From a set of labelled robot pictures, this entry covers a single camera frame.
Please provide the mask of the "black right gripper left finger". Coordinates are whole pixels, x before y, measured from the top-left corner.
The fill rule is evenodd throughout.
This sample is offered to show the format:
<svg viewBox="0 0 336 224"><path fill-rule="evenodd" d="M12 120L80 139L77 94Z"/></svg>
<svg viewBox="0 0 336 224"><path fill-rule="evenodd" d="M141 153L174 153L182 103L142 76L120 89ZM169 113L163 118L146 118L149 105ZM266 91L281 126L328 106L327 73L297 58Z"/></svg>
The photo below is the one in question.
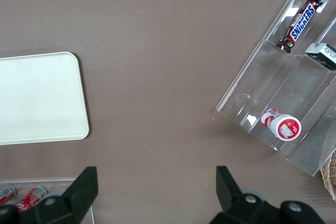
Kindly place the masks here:
<svg viewBox="0 0 336 224"><path fill-rule="evenodd" d="M97 168L86 167L60 196L47 196L24 212L1 206L1 223L81 223L97 195Z"/></svg>

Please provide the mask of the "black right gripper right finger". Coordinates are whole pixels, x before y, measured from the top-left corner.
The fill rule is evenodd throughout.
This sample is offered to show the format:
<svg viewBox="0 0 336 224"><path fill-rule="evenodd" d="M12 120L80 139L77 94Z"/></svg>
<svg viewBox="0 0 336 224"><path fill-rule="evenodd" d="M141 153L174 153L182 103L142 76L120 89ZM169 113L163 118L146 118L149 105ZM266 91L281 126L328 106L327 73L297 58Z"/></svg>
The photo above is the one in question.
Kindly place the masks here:
<svg viewBox="0 0 336 224"><path fill-rule="evenodd" d="M303 202L287 200L277 208L253 193L243 193L227 166L216 167L216 193L222 212L211 223L325 223Z"/></svg>

